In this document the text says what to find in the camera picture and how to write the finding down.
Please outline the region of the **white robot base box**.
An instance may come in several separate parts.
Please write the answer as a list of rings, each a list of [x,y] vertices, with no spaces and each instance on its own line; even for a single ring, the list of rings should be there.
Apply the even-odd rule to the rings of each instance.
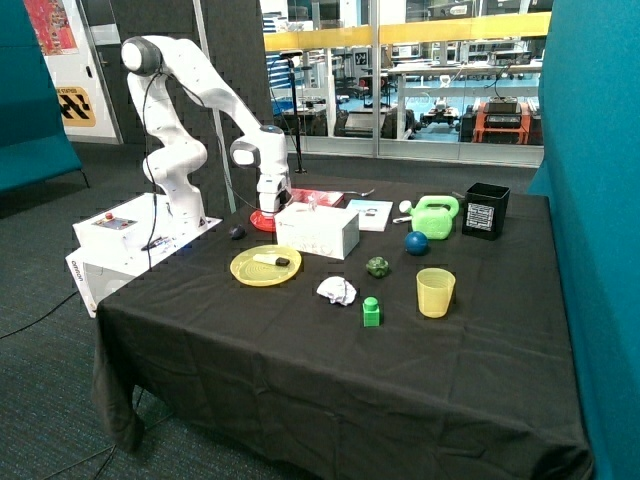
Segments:
[[[100,301],[156,266],[219,218],[180,219],[162,194],[144,193],[73,225],[80,247],[66,257],[90,317]]]

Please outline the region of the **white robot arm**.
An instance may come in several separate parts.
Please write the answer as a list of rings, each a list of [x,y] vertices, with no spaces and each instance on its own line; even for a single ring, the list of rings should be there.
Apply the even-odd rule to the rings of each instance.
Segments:
[[[271,218],[280,211],[291,195],[284,132],[261,124],[194,42],[136,36],[123,43],[121,57],[144,130],[162,144],[148,156],[143,171],[164,191],[179,231],[201,229],[206,223],[201,192],[188,179],[208,156],[198,110],[222,111],[232,119],[241,131],[230,147],[234,164],[259,169],[262,215]]]

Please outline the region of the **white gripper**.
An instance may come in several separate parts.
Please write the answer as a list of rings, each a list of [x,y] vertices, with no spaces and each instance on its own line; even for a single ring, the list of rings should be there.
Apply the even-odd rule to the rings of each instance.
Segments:
[[[291,200],[290,175],[261,173],[257,192],[261,213],[265,216],[275,215]]]

